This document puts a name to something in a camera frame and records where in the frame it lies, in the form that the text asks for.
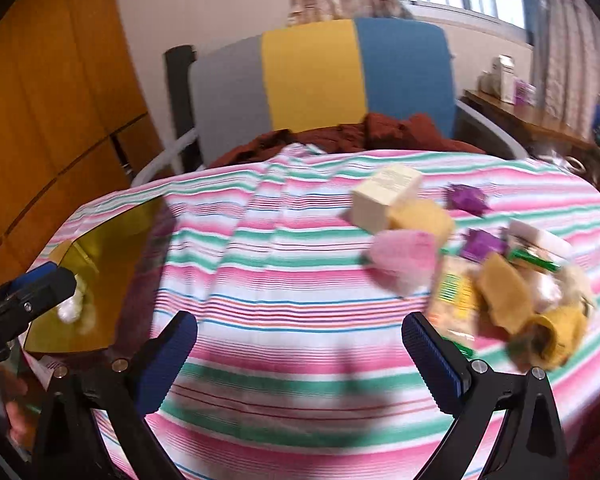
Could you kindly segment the person left hand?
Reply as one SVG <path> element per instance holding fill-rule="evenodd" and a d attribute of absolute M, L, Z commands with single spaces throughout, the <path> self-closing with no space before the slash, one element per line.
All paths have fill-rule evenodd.
<path fill-rule="evenodd" d="M 9 420 L 9 437 L 20 448 L 31 452 L 38 428 L 38 414 L 28 408 L 28 386 L 22 379 L 9 379 L 5 391 L 4 404 Z"/>

